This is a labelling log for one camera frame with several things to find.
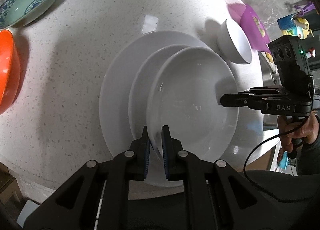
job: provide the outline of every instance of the human hand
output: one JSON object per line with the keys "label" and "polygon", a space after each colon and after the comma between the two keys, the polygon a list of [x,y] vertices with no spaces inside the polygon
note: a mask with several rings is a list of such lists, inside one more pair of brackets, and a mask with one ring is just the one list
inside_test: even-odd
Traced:
{"label": "human hand", "polygon": [[[290,131],[299,126],[301,123],[302,122],[290,123],[286,116],[278,116],[278,128],[280,133]],[[319,123],[316,115],[312,112],[308,117],[308,120],[301,128],[293,133],[289,133],[280,137],[282,149],[291,153],[293,150],[292,139],[297,138],[301,138],[305,143],[312,144],[317,139],[318,132]]]}

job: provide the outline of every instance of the dark sleeve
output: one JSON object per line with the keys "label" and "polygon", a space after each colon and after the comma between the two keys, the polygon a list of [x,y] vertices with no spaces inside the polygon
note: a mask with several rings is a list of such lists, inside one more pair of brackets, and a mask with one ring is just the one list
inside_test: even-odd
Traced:
{"label": "dark sleeve", "polygon": [[313,144],[304,144],[301,149],[301,156],[297,158],[297,174],[313,175],[320,174],[320,133]]}

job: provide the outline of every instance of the white speckled countertop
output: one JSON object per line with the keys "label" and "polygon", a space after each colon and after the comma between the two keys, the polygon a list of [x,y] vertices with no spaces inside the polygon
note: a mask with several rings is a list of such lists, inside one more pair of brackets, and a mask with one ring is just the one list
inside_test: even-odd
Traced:
{"label": "white speckled countertop", "polygon": [[[215,24],[230,16],[215,9],[214,1],[58,0],[37,22],[12,29],[25,78],[17,100],[0,116],[0,161],[56,189],[86,161],[111,159],[98,113],[100,87],[110,62],[141,34],[146,15],[158,18],[156,29],[189,33],[220,53]],[[228,65],[238,90],[262,86],[257,53],[250,65]],[[235,135],[222,158],[241,166],[264,137],[262,122],[260,111],[240,108]],[[141,182],[132,185],[136,193],[155,190],[165,191]]]}

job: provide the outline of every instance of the person's arm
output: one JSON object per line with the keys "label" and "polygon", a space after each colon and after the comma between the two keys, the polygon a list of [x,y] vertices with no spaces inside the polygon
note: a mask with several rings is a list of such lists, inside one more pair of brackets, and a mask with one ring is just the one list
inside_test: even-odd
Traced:
{"label": "person's arm", "polygon": [[[304,142],[301,156],[297,158],[297,174],[312,175],[320,174],[320,137],[319,117],[311,113],[304,126],[297,131],[280,138],[284,151],[292,152],[292,139],[301,138]],[[296,128],[301,122],[290,123],[286,117],[278,117],[280,133]]]}

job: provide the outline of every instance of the camera lens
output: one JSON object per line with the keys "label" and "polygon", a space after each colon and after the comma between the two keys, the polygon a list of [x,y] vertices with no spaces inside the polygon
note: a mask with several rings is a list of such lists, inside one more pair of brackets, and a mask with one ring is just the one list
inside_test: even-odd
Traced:
{"label": "camera lens", "polygon": [[291,58],[291,51],[289,49],[289,47],[285,47],[284,48],[284,51],[285,51],[285,54],[288,56],[288,58],[290,59]]}
{"label": "camera lens", "polygon": [[272,52],[272,57],[276,60],[276,58],[277,58],[276,52]]}
{"label": "camera lens", "polygon": [[281,48],[278,48],[278,55],[279,55],[281,60],[284,59],[283,51],[281,50]]}

